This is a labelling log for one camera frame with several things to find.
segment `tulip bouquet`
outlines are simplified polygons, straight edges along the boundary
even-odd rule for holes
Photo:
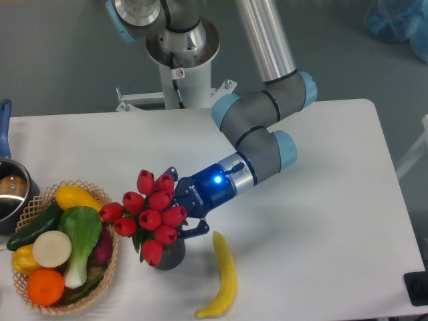
[[[177,240],[177,230],[185,224],[187,211],[173,201],[173,177],[162,174],[157,180],[146,170],[138,175],[138,192],[126,192],[122,204],[104,205],[99,211],[102,220],[114,225],[117,234],[131,237],[140,261],[156,267],[163,254]]]

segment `dark vase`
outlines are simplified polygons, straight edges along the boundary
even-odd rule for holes
[[[171,250],[169,252],[163,253],[162,259],[155,267],[156,269],[162,271],[171,270],[177,267],[184,259],[186,255],[186,246],[184,239],[177,238],[177,240],[169,247]]]

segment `light blue joint cap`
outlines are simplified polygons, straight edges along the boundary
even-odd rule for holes
[[[305,104],[303,105],[303,108],[305,108],[311,105],[311,103],[316,100],[318,96],[318,90],[316,89],[315,81],[312,79],[312,76],[310,74],[308,74],[307,72],[299,72],[299,74],[305,81],[306,85],[306,99]]]
[[[108,15],[113,21],[114,26],[116,27],[117,32],[120,34],[122,40],[125,41],[126,43],[134,42],[135,39],[131,37],[131,35],[127,32],[121,20],[119,19],[118,15],[116,14],[116,11],[113,8],[113,3],[111,2],[111,0],[107,0],[106,9],[107,9]]]
[[[218,99],[215,102],[213,109],[211,111],[211,117],[214,119],[215,124],[221,130],[221,123],[229,110],[229,108],[237,101],[242,99],[237,94],[227,94]]]
[[[272,134],[275,135],[280,148],[281,170],[293,165],[297,160],[297,148],[293,138],[283,130],[277,130]]]

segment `yellow banana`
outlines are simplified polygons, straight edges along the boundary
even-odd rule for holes
[[[232,305],[238,289],[232,253],[224,236],[217,231],[213,233],[213,245],[220,267],[220,290],[207,307],[195,311],[195,317],[198,319],[218,318],[226,313]]]

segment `yellow squash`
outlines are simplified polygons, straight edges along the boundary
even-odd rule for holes
[[[213,245],[220,267],[220,290],[206,308],[195,311],[195,317],[198,319],[218,318],[222,316],[232,305],[238,289],[237,274],[232,253],[224,236],[217,231],[213,233]]]
[[[88,206],[97,211],[102,207],[101,203],[89,194],[89,192],[73,185],[61,186],[55,194],[55,199],[64,211],[75,206]]]
[[[12,267],[16,272],[26,276],[41,268],[33,257],[33,244],[21,246],[12,253]]]

